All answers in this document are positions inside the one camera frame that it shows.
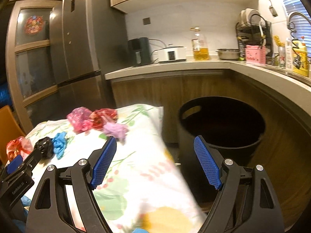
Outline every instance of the silver screw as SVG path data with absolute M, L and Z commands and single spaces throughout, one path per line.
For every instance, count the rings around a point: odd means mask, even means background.
M 257 169 L 258 171 L 262 171 L 262 170 L 263 170 L 263 166 L 262 166 L 262 165 L 256 165 L 256 169 Z
M 225 164 L 228 165 L 228 166 L 231 166 L 233 165 L 233 161 L 229 158 L 225 159 Z
M 53 165 L 49 165 L 47 169 L 48 169 L 48 171 L 53 171 L 53 170 L 54 170 L 54 168 L 55 168 L 55 166 L 53 166 Z
M 86 159 L 80 159 L 80 160 L 79 160 L 79 165 L 80 165 L 80 166 L 84 166 L 86 163 L 87 163 L 87 160 L 86 160 Z

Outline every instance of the door glass panel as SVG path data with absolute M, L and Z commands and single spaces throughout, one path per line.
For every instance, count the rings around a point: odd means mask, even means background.
M 62 108 L 60 93 L 56 92 L 26 107 L 32 125 L 35 127 L 48 120 L 66 119 L 68 112 Z
M 22 9 L 18 15 L 15 45 L 49 39 L 52 8 Z
M 16 54 L 16 73 L 24 99 L 55 85 L 50 47 Z

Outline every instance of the pink plastic container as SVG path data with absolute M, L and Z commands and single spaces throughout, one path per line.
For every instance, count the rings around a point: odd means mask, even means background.
M 266 48 L 260 49 L 260 46 L 247 45 L 245 48 L 246 62 L 255 65 L 266 64 Z

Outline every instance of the orange chair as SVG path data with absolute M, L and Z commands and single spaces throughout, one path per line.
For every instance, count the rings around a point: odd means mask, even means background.
M 7 163 L 7 143 L 25 133 L 18 126 L 8 105 L 0 109 L 0 160 Z

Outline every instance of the white countertop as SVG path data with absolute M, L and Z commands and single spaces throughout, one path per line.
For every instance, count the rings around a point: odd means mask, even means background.
M 244 61 L 187 60 L 185 62 L 177 63 L 152 64 L 121 69 L 105 74 L 105 78 L 110 80 L 143 74 L 206 69 L 231 69 L 244 74 L 284 95 L 311 116 L 311 87 L 286 75 L 279 74 L 260 66 L 246 64 Z

